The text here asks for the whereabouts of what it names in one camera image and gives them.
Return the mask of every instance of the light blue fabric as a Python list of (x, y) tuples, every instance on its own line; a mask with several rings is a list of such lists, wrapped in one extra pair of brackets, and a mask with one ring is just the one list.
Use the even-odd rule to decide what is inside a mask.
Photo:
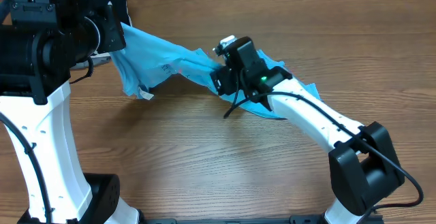
[[(142, 98), (139, 91), (148, 91), (168, 79), (173, 74), (181, 74), (189, 80), (207, 86), (209, 90), (218, 94), (210, 77), (212, 71), (221, 67), (201, 50), (190, 51), (182, 46), (171, 44), (139, 29), (123, 24), (126, 48), (110, 53), (118, 69), (123, 90), (127, 95), (137, 95)], [(268, 66), (284, 66), (283, 61), (273, 61), (258, 50)], [(316, 98), (320, 98), (314, 84), (303, 85), (304, 88)], [(223, 95), (222, 99), (233, 102), (233, 95)], [(244, 99), (243, 92), (238, 95), (238, 101)], [(247, 102), (241, 108), (264, 118), (279, 118), (259, 103)]]

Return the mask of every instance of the garment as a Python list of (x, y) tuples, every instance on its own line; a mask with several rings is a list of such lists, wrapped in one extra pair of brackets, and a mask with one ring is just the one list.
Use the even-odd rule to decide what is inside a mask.
[[(174, 74), (181, 74), (217, 94), (210, 74), (219, 69), (221, 64), (210, 59), (201, 49), (190, 51), (125, 24), (123, 30), (127, 46), (110, 53), (110, 56), (120, 73), (123, 90), (127, 95), (143, 98), (150, 88), (156, 87)], [(273, 61), (261, 50), (258, 50), (258, 54), (265, 60), (268, 68), (284, 66), (283, 61)], [(310, 94), (320, 98), (314, 84), (303, 86)], [(233, 102), (234, 94), (222, 95), (221, 98)], [(240, 92), (238, 101), (242, 99), (244, 95)], [(260, 103), (249, 101), (241, 108), (264, 118), (280, 118)]]

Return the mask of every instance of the wooden surface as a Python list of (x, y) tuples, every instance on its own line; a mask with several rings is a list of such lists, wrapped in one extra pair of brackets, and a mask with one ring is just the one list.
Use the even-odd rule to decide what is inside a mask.
[[(135, 26), (190, 49), (249, 35), (324, 101), (385, 125), (423, 205), (383, 210), (387, 223), (436, 218), (436, 0), (129, 0)], [(74, 78), (84, 71), (75, 71)], [(122, 92), (113, 64), (72, 86), (74, 137), (85, 172), (115, 173), (148, 218), (288, 217), (321, 213), (334, 195), (327, 155), (287, 121), (237, 110), (182, 77), (152, 101)], [(0, 223), (28, 206), (12, 143), (0, 128)], [(409, 202), (407, 182), (384, 203)]]

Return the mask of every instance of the clothing tag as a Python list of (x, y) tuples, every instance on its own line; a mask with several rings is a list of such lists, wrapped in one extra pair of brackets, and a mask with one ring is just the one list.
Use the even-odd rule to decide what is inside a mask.
[(143, 91), (141, 88), (139, 88), (139, 94), (142, 96), (142, 98), (147, 100), (151, 100), (151, 98), (155, 96), (154, 94), (150, 94), (148, 92)]

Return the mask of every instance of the robotic arm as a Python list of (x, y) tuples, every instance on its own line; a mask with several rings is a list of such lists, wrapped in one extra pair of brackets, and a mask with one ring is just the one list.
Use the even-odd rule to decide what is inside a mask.
[[(10, 7), (13, 26), (0, 27), (0, 118), (29, 192), (29, 209), (18, 223), (195, 223), (145, 221), (119, 197), (116, 175), (83, 174), (80, 168), (69, 119), (69, 69), (93, 53), (125, 47), (108, 0), (14, 0)], [(246, 101), (261, 103), (328, 153), (334, 204), (323, 215), (292, 216), (285, 223), (357, 223), (409, 178), (380, 124), (365, 127), (346, 118), (308, 94), (286, 70), (268, 69), (248, 37), (223, 39), (215, 52), (226, 62), (211, 74), (219, 94), (242, 90), (246, 96), (230, 112)], [(369, 156), (359, 162), (359, 153)]]

